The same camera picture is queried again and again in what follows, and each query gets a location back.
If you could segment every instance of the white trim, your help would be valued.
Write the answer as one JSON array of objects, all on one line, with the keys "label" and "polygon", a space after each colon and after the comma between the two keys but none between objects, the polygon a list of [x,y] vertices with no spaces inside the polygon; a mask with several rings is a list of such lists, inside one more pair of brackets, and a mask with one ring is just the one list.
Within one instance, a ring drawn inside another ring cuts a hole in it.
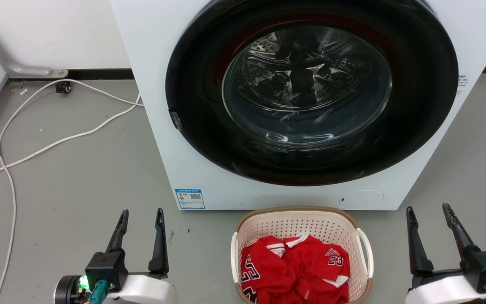
[{"label": "white trim", "polygon": [[238,248],[238,233],[234,232],[232,235],[232,243],[230,244],[230,263],[232,264],[232,279],[234,283],[239,283],[239,275],[237,265],[239,261],[237,260],[237,248]]},{"label": "white trim", "polygon": [[[361,240],[363,240],[363,245],[365,246],[365,250],[367,251],[367,265],[365,269],[365,273],[367,273],[368,277],[373,277],[374,274],[374,256],[373,250],[370,248],[370,242],[367,238],[367,235],[361,229],[355,229],[356,235],[359,235]],[[357,244],[359,245],[359,254],[361,254],[361,261],[365,260],[365,256],[363,255],[363,248],[361,248],[361,242],[359,242],[359,238],[356,237]]]},{"label": "white trim", "polygon": [[301,235],[301,237],[299,237],[297,240],[286,242],[286,246],[288,246],[289,248],[293,248],[295,245],[304,242],[307,237],[309,237],[309,235],[307,233],[303,233],[303,235]]},{"label": "white trim", "polygon": [[349,279],[349,277],[346,277],[345,275],[339,275],[337,277],[337,280],[336,281],[331,281],[331,280],[328,280],[328,279],[323,279],[323,280],[326,281],[327,283],[335,286],[336,288],[339,288],[344,283],[346,283],[348,281],[348,279]]},{"label": "white trim", "polygon": [[274,249],[272,249],[270,251],[273,252],[274,254],[278,255],[278,257],[282,258],[282,256],[284,255],[284,252],[286,252],[286,249],[284,249],[284,248],[274,248]]},{"label": "white trim", "polygon": [[272,248],[284,248],[284,244],[283,243],[271,244],[271,245],[267,245],[266,248],[268,248],[269,250]]}]

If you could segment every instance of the gray floor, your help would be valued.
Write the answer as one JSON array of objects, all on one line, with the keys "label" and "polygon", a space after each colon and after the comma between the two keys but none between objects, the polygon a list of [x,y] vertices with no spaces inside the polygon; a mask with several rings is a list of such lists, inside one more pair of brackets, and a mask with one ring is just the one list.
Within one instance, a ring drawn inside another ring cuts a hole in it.
[{"label": "gray floor", "polygon": [[[133,81],[88,81],[135,100]],[[27,83],[23,96],[0,94],[0,131],[19,105],[44,83]],[[39,94],[3,137],[7,163],[52,142],[93,129],[128,105],[75,85],[69,96]],[[240,303],[231,283],[230,238],[245,212],[181,212],[173,201],[143,109],[93,135],[62,144],[10,169],[19,205],[15,246],[0,304],[52,302],[62,275],[80,274],[102,251],[122,209],[130,210],[124,239],[129,271],[144,271],[154,242],[158,207],[166,216],[170,274],[181,304]],[[405,203],[396,212],[351,212],[374,251],[370,303],[403,303],[410,286],[405,208],[413,206],[427,254],[436,269],[458,266],[441,203],[453,206],[486,250],[486,75],[482,76]],[[12,216],[7,177],[0,173],[0,274]]]}]

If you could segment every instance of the basket handle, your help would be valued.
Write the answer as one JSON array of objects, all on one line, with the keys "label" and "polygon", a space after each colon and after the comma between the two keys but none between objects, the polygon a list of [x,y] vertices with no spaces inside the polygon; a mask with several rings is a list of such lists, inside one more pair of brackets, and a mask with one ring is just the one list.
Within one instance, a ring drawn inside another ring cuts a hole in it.
[{"label": "basket handle", "polygon": [[367,261],[365,264],[365,273],[368,275],[369,278],[373,277],[374,274],[374,257],[373,257],[373,250],[370,248],[370,242],[367,238],[367,235],[363,230],[357,228],[355,229],[355,233],[357,234],[357,244],[359,245],[359,253],[361,254],[361,260],[365,260],[365,255],[363,254],[363,248],[361,248],[361,240],[363,240],[363,246],[365,246],[365,250],[367,252]]},{"label": "basket handle", "polygon": [[238,278],[238,233],[234,232],[232,235],[232,243],[230,245],[230,262],[232,264],[232,279],[234,283],[239,283]]}]

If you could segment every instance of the energy label sticker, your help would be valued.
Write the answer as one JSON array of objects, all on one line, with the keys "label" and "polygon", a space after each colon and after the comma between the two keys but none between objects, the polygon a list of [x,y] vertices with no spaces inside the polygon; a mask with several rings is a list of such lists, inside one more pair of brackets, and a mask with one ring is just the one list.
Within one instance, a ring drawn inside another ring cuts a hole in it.
[{"label": "energy label sticker", "polygon": [[181,209],[205,209],[204,196],[200,189],[175,189]]}]

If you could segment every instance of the printed number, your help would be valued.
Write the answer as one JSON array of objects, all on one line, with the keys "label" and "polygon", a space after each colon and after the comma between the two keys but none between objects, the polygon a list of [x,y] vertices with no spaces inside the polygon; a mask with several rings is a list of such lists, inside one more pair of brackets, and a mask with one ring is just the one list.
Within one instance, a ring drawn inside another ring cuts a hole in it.
[{"label": "printed number", "polygon": [[258,296],[256,292],[252,289],[252,287],[245,288],[245,290],[243,290],[243,294],[247,297],[247,299],[251,300],[251,302],[256,304]]},{"label": "printed number", "polygon": [[260,279],[260,274],[254,267],[254,264],[251,262],[250,254],[247,256],[247,258],[245,258],[245,268],[248,269],[248,271],[243,271],[241,274],[242,283],[250,280]]},{"label": "printed number", "polygon": [[342,256],[331,256],[327,264],[342,266],[344,264],[344,258]]}]

